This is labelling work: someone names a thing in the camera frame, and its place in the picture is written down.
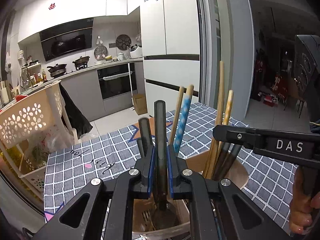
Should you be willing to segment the person's right hand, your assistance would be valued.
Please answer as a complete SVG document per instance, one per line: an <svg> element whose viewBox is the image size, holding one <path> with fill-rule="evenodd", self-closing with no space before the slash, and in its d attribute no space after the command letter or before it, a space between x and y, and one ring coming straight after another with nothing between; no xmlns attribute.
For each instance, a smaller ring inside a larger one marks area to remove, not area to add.
<svg viewBox="0 0 320 240"><path fill-rule="evenodd" d="M289 226L292 233L302 235L304 228L312 224L311 212L319 209L319 193L313 198L303 192L304 176L299 167L295 172L293 197L290 203Z"/></svg>

